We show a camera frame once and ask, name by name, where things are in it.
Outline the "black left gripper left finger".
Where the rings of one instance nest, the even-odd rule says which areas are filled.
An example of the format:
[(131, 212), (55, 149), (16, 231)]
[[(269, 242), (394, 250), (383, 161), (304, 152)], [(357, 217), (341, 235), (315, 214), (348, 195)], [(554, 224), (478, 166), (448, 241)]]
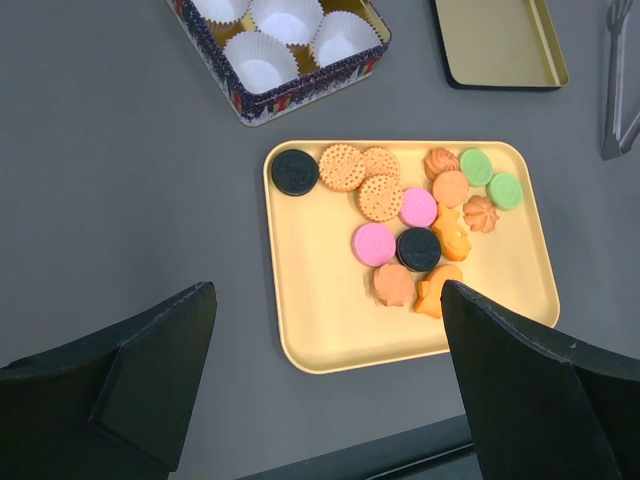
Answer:
[(166, 479), (184, 448), (217, 311), (199, 282), (1, 369), (4, 479)]

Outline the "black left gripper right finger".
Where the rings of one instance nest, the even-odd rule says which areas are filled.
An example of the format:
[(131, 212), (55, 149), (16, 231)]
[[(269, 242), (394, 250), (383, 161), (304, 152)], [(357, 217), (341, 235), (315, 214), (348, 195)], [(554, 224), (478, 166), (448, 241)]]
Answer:
[(519, 315), (459, 281), (443, 320), (486, 479), (636, 479), (639, 362)]

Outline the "orange fish shaped cookie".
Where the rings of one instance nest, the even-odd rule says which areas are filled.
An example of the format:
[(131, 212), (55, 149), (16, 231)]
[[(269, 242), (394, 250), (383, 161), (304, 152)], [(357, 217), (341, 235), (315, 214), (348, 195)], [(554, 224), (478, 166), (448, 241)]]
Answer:
[(444, 283), (448, 280), (462, 282), (462, 271), (455, 265), (443, 264), (437, 266), (423, 281), (420, 281), (417, 287), (418, 298), (414, 305), (414, 311), (433, 318), (441, 318), (441, 293)]

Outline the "orange star cookie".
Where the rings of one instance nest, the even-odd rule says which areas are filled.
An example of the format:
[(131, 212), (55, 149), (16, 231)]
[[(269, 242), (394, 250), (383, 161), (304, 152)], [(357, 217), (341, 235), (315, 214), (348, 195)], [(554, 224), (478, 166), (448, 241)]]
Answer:
[(458, 211), (438, 203), (437, 217), (431, 225), (431, 230), (440, 242), (442, 254), (456, 262), (464, 261), (472, 248), (467, 232), (458, 223), (459, 216)]

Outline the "orange scalloped round cookie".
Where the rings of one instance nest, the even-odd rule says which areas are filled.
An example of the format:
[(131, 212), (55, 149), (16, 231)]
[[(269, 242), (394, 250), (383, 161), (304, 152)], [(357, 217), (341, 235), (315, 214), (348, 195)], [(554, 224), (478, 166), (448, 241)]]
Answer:
[(400, 264), (385, 264), (373, 275), (378, 300), (385, 306), (404, 306), (414, 296), (415, 282), (411, 272)]

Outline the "black sandwich cookie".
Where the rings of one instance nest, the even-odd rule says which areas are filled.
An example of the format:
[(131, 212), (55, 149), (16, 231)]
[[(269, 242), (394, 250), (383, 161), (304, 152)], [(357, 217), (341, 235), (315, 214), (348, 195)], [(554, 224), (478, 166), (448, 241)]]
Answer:
[(441, 245), (429, 229), (413, 227), (403, 231), (396, 241), (399, 262), (414, 272), (429, 272), (441, 259)]

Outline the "tan round biscuit front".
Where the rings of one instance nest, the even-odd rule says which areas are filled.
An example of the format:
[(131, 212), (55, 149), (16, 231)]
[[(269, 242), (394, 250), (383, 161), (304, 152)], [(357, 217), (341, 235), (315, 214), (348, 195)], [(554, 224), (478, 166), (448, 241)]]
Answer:
[(393, 219), (399, 214), (403, 201), (399, 180), (392, 176), (371, 176), (358, 189), (358, 207), (370, 221), (385, 222)]

